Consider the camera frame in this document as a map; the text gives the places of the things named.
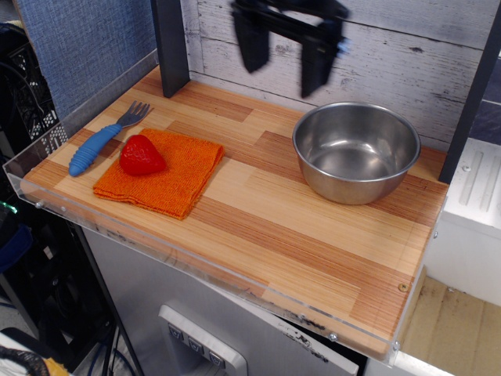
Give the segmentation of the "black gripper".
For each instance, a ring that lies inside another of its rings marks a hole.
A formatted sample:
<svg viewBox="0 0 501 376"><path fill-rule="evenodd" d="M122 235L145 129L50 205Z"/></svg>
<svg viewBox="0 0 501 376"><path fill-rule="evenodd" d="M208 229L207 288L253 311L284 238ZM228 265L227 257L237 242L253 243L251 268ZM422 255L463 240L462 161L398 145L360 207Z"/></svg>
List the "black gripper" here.
<svg viewBox="0 0 501 376"><path fill-rule="evenodd" d="M233 1L236 39L249 73L269 61L269 35L302 45L301 97L325 85L344 48L343 23L350 16L339 1Z"/></svg>

